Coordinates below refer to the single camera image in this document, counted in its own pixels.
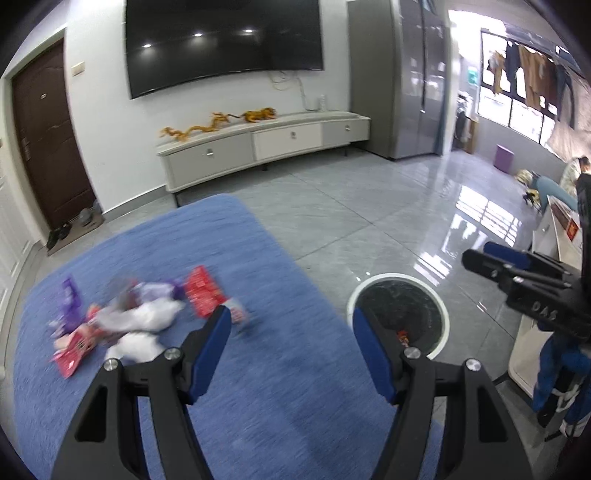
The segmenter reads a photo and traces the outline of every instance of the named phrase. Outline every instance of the purple stool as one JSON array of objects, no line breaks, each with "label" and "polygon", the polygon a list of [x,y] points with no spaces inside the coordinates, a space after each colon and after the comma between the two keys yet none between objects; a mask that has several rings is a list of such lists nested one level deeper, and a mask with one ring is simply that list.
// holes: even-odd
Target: purple stool
[{"label": "purple stool", "polygon": [[511,150],[507,150],[505,147],[497,145],[495,155],[495,167],[501,171],[504,171],[505,173],[509,173],[512,163],[513,152]]}]

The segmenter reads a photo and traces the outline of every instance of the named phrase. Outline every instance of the round trash can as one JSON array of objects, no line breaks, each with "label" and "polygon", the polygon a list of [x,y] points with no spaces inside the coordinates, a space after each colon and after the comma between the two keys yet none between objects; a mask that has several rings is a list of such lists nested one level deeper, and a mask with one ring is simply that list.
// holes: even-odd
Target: round trash can
[{"label": "round trash can", "polygon": [[347,303],[347,322],[353,311],[371,311],[380,324],[396,331],[405,346],[414,346],[435,358],[449,337],[449,314],[441,297],[425,282],[401,273],[368,278],[357,286]]}]

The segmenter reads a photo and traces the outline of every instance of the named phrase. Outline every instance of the gray tiled floor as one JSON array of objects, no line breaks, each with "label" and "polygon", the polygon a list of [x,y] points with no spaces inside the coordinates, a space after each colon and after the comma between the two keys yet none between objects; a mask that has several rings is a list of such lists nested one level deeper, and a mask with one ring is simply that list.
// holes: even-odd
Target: gray tiled floor
[{"label": "gray tiled floor", "polygon": [[[460,363],[475,356],[493,377],[506,370],[520,316],[503,306],[495,285],[465,271],[460,257],[489,239],[512,243],[498,227],[503,222],[515,225],[515,246],[526,248],[537,216],[522,201],[522,187],[486,161],[456,152],[447,159],[390,162],[354,149],[345,157],[337,149],[213,180],[179,199],[189,203],[221,192],[253,211],[343,317],[360,281],[410,274],[430,283],[450,313],[449,341],[438,359]],[[162,198],[101,226],[43,258],[36,280],[172,208],[172,198]],[[496,219],[488,228],[487,218]],[[501,391],[535,462],[541,449],[532,447],[537,429],[529,407],[509,387]],[[438,399],[434,415],[443,419],[444,412]]]}]

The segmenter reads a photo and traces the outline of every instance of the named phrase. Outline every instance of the white cabinet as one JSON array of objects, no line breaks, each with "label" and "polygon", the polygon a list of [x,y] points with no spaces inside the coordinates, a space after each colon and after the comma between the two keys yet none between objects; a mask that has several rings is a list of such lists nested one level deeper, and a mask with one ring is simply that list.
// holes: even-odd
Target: white cabinet
[{"label": "white cabinet", "polygon": [[350,112],[303,112],[261,122],[238,122],[187,141],[157,147],[166,189],[179,192],[227,173],[280,158],[369,138],[369,118]]},{"label": "white cabinet", "polygon": [[297,155],[322,146],[320,124],[294,125],[253,134],[257,161]]},{"label": "white cabinet", "polygon": [[322,144],[337,147],[369,138],[369,122],[363,119],[337,120],[322,124]]},{"label": "white cabinet", "polygon": [[187,148],[168,156],[168,176],[177,188],[189,187],[197,177],[208,180],[251,165],[250,134],[235,135]]}]

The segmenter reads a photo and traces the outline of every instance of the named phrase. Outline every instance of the black tv screen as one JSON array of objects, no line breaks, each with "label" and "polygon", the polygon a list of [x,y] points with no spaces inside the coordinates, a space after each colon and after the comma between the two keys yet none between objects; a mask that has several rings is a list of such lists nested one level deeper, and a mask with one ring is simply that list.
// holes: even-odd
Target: black tv screen
[{"label": "black tv screen", "polygon": [[318,0],[127,0],[131,97],[255,70],[323,70]]}]

